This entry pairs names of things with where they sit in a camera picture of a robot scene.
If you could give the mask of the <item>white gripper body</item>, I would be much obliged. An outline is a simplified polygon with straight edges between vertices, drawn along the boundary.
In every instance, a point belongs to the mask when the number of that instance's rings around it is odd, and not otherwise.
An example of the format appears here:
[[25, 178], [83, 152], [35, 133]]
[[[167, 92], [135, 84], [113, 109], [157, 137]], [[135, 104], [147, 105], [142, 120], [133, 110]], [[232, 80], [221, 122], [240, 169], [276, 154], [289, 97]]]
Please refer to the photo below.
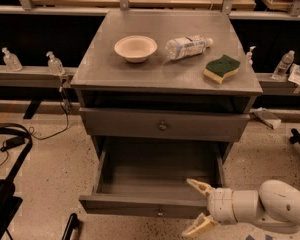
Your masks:
[[233, 191], [230, 188], [213, 189], [207, 198], [207, 208], [212, 218], [222, 225], [236, 224], [233, 211]]

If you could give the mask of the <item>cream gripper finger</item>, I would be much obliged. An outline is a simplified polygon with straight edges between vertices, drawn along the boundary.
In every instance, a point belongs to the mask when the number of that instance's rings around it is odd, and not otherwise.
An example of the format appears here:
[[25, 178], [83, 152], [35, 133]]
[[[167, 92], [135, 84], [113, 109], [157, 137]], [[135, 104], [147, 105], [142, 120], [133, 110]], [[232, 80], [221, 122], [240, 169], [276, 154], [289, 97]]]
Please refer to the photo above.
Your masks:
[[211, 216], [206, 216], [201, 213], [192, 223], [192, 225], [182, 232], [183, 237], [194, 238], [212, 230], [216, 225], [216, 222]]
[[188, 178], [187, 183], [200, 192], [204, 197], [208, 197], [214, 191], [214, 188], [210, 184], [197, 181], [195, 179]]

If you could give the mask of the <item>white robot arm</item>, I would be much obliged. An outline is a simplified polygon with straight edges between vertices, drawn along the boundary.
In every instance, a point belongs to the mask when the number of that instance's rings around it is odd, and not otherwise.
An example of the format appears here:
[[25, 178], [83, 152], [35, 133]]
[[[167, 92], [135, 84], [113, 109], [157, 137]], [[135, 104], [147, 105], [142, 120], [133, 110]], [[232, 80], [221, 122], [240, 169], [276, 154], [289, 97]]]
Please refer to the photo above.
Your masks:
[[285, 182], [267, 180], [258, 190], [214, 188], [195, 179], [187, 183], [206, 198], [209, 214], [201, 213], [182, 232], [183, 237], [196, 237], [217, 225], [237, 223], [282, 234], [300, 231], [300, 191]]

